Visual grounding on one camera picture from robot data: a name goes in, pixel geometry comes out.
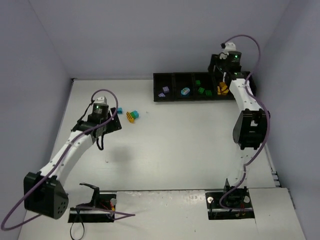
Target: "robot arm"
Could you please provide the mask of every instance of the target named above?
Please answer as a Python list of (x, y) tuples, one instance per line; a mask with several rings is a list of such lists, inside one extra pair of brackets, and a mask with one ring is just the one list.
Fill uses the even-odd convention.
[(24, 194), (26, 194), (41, 179), (50, 174), (48, 179), (25, 199), (25, 209), (58, 219), (67, 208), (76, 207), (79, 204), (96, 206), (100, 194), (98, 187), (87, 183), (79, 183), (86, 187), (73, 192), (64, 190), (69, 173), (85, 151), (99, 137), (122, 128), (118, 115), (115, 114), (107, 125), (83, 134), (86, 130), (110, 119), (116, 111), (115, 108), (111, 108), (109, 111), (105, 97), (97, 98), (91, 105), (93, 105), (92, 113), (88, 115), (87, 121), (82, 121), (82, 118), (77, 121), (77, 124), (71, 130), (70, 137), (50, 162), (41, 168), (38, 173), (29, 172), (24, 178), (23, 187)]

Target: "gray wall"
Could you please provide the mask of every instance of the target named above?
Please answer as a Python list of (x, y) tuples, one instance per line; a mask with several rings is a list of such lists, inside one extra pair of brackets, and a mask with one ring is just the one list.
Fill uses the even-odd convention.
[(320, 1), (292, 0), (263, 51), (259, 94), (268, 145), (308, 240), (320, 236)]
[[(0, 221), (50, 158), (71, 81), (27, 0), (0, 1)], [(23, 205), (8, 222), (20, 223)], [(1, 240), (20, 229), (0, 231)]]
[[(236, 34), (264, 46), (289, 0), (30, 0), (67, 71), (79, 78), (206, 71)], [(239, 39), (249, 69), (255, 45)]]

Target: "green block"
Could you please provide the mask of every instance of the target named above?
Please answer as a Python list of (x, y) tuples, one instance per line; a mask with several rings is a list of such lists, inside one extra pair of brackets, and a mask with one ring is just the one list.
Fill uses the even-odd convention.
[(199, 87), (198, 89), (198, 93), (203, 94), (205, 91), (205, 89), (203, 87)]
[(207, 96), (212, 96), (212, 92), (211, 92), (210, 90), (206, 90), (206, 91), (205, 91), (205, 95), (207, 95)]

